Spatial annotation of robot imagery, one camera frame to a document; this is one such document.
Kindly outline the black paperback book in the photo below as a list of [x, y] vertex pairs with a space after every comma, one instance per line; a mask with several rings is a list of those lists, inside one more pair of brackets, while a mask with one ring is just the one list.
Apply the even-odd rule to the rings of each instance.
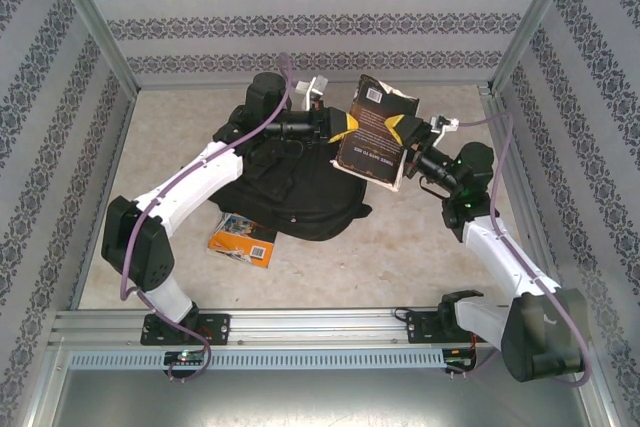
[[415, 115], [418, 109], [418, 98], [369, 75], [361, 75], [349, 111], [358, 122], [358, 129], [340, 141], [333, 167], [397, 192], [406, 150], [385, 121], [398, 115]]

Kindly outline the aluminium frame post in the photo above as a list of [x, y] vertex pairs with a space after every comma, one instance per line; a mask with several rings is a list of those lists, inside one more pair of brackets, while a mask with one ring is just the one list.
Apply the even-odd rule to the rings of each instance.
[[532, 0], [515, 34], [506, 48], [496, 71], [489, 82], [491, 94], [496, 96], [508, 82], [530, 39], [542, 22], [553, 0]]
[[128, 98], [137, 96], [141, 87], [126, 61], [107, 21], [101, 14], [95, 0], [72, 0], [89, 33], [99, 46], [102, 54], [115, 74]]

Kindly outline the orange photo-cover textbook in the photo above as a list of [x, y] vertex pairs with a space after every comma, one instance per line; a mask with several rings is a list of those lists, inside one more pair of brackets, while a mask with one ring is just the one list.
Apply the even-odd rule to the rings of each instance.
[[207, 243], [207, 249], [256, 267], [269, 266], [277, 231], [238, 214], [223, 213]]

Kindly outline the aluminium back rail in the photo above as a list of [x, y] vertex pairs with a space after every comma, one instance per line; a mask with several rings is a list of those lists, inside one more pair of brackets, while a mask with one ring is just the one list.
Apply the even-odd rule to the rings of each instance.
[[[251, 79], [244, 79], [238, 82], [220, 81], [220, 82], [190, 82], [190, 83], [157, 83], [143, 85], [139, 91], [174, 91], [174, 90], [220, 90], [220, 89], [241, 89], [244, 91], [251, 83]], [[358, 79], [347, 80], [330, 80], [328, 82], [328, 90], [335, 90], [338, 86], [350, 86], [355, 89]], [[384, 83], [405, 92], [410, 88], [418, 87], [445, 87], [445, 86], [488, 86], [488, 80], [477, 79], [385, 79]]]

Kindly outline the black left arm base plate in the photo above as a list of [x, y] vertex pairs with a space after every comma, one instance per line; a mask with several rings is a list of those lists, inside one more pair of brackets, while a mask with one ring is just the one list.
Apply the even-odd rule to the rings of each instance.
[[[230, 332], [228, 314], [191, 314], [181, 324], [205, 338], [210, 345], [226, 345]], [[155, 314], [144, 318], [140, 343], [144, 346], [198, 345], [200, 341], [159, 319]]]

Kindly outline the aluminium side rail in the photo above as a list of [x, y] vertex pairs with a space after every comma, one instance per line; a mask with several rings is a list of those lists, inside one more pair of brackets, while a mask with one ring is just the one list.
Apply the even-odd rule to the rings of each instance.
[[79, 270], [71, 286], [71, 294], [68, 298], [67, 303], [67, 309], [71, 311], [78, 309], [82, 298], [84, 286], [89, 275], [93, 255], [98, 243], [99, 234], [101, 232], [103, 218], [106, 214], [107, 206], [109, 203], [109, 196], [113, 189], [118, 164], [122, 156], [122, 152], [126, 142], [126, 136], [131, 124], [137, 100], [138, 96], [135, 96], [128, 102], [125, 115], [123, 116], [118, 129], [116, 144], [114, 145], [113, 151], [111, 153], [111, 157], [107, 165], [108, 169], [106, 172], [106, 177], [104, 178], [104, 182], [100, 191], [100, 202], [95, 210], [95, 215], [91, 225], [91, 231], [85, 245], [85, 250], [80, 259]]
[[[508, 146], [504, 164], [499, 174], [513, 213], [513, 225], [519, 235], [519, 245], [536, 265], [553, 280], [561, 282], [561, 274], [556, 267], [553, 249], [549, 246], [541, 217], [534, 201], [521, 159], [515, 136], [515, 126], [509, 127], [508, 116], [499, 97], [491, 92], [487, 84], [477, 87], [483, 112], [487, 118], [497, 115], [488, 122], [488, 129], [494, 146], [501, 152]], [[512, 236], [515, 231], [509, 229]]]

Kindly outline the small circuit board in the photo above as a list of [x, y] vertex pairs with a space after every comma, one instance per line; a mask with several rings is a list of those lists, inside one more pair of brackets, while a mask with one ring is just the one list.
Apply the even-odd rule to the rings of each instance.
[[205, 360], [205, 353], [202, 351], [168, 351], [164, 355], [164, 365], [178, 365], [178, 366], [191, 366], [200, 367]]
[[476, 364], [477, 355], [472, 349], [444, 349], [444, 361], [447, 364], [466, 370], [471, 370]]

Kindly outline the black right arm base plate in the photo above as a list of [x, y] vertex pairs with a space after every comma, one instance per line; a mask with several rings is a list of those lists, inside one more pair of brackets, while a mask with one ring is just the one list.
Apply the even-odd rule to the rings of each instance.
[[407, 311], [404, 315], [410, 344], [466, 344], [472, 333], [462, 329], [452, 316], [437, 311]]

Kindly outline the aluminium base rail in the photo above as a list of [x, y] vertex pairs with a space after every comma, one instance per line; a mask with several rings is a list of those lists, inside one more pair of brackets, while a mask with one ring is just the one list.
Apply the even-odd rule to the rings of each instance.
[[[240, 349], [374, 348], [408, 344], [408, 328], [390, 308], [235, 309], [224, 327], [209, 328]], [[55, 315], [50, 348], [138, 348], [143, 310], [79, 310]]]

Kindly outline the grey metal panel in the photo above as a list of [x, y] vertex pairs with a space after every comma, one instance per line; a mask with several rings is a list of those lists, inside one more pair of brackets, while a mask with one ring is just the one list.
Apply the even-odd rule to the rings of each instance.
[[72, 371], [53, 427], [619, 427], [598, 396], [519, 384], [492, 365], [469, 379], [431, 369]]

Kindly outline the black fabric backpack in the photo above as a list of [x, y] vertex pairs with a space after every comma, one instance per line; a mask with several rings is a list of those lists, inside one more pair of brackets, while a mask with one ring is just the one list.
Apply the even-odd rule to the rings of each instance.
[[243, 173], [209, 201], [222, 212], [295, 238], [334, 238], [372, 212], [364, 202], [367, 182], [333, 167], [340, 141], [253, 137], [236, 148]]

